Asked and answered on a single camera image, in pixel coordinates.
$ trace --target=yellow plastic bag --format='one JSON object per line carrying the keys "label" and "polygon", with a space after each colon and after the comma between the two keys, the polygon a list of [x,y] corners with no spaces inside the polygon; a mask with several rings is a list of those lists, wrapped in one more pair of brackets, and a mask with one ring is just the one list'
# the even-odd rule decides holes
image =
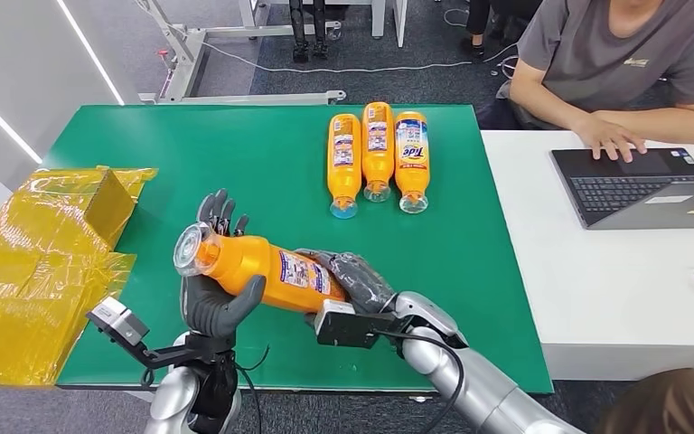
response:
{"label": "yellow plastic bag", "polygon": [[84,314],[126,284],[111,252],[153,169],[36,172],[0,210],[0,384],[54,384]]}

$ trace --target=laptop keyboard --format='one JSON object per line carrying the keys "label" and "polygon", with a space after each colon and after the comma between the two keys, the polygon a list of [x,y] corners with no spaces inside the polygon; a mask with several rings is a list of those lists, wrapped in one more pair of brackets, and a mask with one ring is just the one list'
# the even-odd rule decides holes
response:
{"label": "laptop keyboard", "polygon": [[678,181],[694,181],[694,176],[622,176],[570,178],[579,204],[588,212],[614,212]]}

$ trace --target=bottle cap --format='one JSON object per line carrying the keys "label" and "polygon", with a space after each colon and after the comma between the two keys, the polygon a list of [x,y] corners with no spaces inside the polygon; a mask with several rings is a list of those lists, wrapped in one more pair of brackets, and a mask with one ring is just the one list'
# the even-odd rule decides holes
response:
{"label": "bottle cap", "polygon": [[363,196],[371,202],[384,202],[389,199],[390,192],[384,181],[369,181],[363,189]]}
{"label": "bottle cap", "polygon": [[358,204],[351,197],[337,197],[331,203],[330,210],[337,219],[349,219],[358,213]]}
{"label": "bottle cap", "polygon": [[429,205],[427,197],[420,192],[409,192],[400,198],[400,209],[409,213],[417,214],[424,211]]}
{"label": "bottle cap", "polygon": [[174,267],[182,276],[197,276],[214,265],[220,254],[219,236],[205,222],[191,224],[174,246]]}

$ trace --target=table leg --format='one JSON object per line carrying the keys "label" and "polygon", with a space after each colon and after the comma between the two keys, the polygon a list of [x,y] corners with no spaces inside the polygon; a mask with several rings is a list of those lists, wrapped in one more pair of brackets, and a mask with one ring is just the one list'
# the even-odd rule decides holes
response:
{"label": "table leg", "polygon": [[238,7],[240,9],[240,20],[243,22],[244,27],[256,27],[257,22],[254,19],[254,0],[238,0]]}
{"label": "table leg", "polygon": [[403,48],[403,39],[406,36],[406,10],[408,9],[408,0],[392,0],[392,6],[395,15],[395,29],[398,31],[398,47]]}
{"label": "table leg", "polygon": [[371,0],[371,36],[376,39],[384,36],[384,9],[387,0]]}

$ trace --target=tide logo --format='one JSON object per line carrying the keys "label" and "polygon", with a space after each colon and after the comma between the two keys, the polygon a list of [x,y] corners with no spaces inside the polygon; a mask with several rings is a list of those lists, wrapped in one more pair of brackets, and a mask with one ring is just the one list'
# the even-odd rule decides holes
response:
{"label": "tide logo", "polygon": [[403,152],[400,154],[400,158],[407,158],[409,160],[420,160],[425,157],[424,147],[416,145],[406,145],[403,147]]}

